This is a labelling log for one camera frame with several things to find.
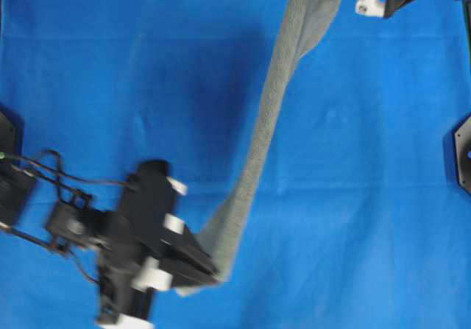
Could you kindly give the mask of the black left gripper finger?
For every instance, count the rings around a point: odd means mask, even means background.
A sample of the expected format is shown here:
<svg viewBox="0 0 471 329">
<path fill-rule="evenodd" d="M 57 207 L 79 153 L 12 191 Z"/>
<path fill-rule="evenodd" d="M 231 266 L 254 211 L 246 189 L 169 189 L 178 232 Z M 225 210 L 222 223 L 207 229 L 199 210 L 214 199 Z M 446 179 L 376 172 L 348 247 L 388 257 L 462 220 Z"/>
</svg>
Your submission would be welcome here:
<svg viewBox="0 0 471 329">
<path fill-rule="evenodd" d="M 176 232 L 166 226 L 163 227 L 161 241 L 169 247 L 171 255 L 189 263 L 202 272 L 217 272 L 211 257 L 199 245 L 194 234 L 183 223 L 180 232 Z"/>
<path fill-rule="evenodd" d="M 177 287 L 212 286 L 219 283 L 214 276 L 188 263 L 171 258 L 164 258 L 161 261 L 161 269 L 171 275 L 172 289 Z"/>
</svg>

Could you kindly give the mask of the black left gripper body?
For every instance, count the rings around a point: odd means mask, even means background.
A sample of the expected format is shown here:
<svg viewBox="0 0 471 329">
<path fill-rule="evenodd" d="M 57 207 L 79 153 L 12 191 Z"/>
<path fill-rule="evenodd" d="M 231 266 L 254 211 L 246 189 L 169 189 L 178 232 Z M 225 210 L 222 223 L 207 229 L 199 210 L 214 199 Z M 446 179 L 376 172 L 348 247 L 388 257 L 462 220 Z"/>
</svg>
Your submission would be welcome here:
<svg viewBox="0 0 471 329">
<path fill-rule="evenodd" d="M 173 215 L 179 191 L 169 170 L 164 160 L 140 163 L 105 219 L 97 256 L 99 326 L 148 326 L 155 292 L 174 285 L 170 255 L 184 223 Z"/>
</svg>

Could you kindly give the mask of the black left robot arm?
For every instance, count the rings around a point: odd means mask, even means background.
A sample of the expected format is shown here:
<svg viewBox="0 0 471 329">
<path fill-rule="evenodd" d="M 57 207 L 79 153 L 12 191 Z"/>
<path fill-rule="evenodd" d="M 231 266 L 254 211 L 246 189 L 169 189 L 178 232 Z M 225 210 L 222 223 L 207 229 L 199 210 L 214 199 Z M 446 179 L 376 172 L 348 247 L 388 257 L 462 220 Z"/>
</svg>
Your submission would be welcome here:
<svg viewBox="0 0 471 329">
<path fill-rule="evenodd" d="M 218 270 L 186 223 L 174 215 L 184 188 L 164 160 L 138 165 L 114 211 L 91 207 L 91 196 L 73 190 L 59 199 L 38 245 L 60 255 L 72 247 L 95 250 L 101 328 L 150 328 L 155 292 L 217 284 Z"/>
</svg>

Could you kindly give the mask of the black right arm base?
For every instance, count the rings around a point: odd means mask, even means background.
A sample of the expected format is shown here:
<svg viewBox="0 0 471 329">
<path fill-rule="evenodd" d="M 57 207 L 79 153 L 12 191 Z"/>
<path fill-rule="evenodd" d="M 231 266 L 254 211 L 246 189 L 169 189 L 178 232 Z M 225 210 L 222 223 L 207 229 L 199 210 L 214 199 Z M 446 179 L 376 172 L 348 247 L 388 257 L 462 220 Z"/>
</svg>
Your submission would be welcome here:
<svg viewBox="0 0 471 329">
<path fill-rule="evenodd" d="M 447 184 L 470 198 L 470 113 L 447 131 L 442 146 Z"/>
</svg>

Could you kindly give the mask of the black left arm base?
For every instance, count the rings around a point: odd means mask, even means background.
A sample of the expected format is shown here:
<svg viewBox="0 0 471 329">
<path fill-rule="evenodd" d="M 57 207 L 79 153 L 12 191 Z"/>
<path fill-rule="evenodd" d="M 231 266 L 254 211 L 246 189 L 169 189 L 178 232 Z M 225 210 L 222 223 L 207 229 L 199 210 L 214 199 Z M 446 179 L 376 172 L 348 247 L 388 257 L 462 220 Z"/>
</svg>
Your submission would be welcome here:
<svg viewBox="0 0 471 329">
<path fill-rule="evenodd" d="M 1 152 L 21 155 L 24 120 L 8 107 L 1 105 Z"/>
</svg>

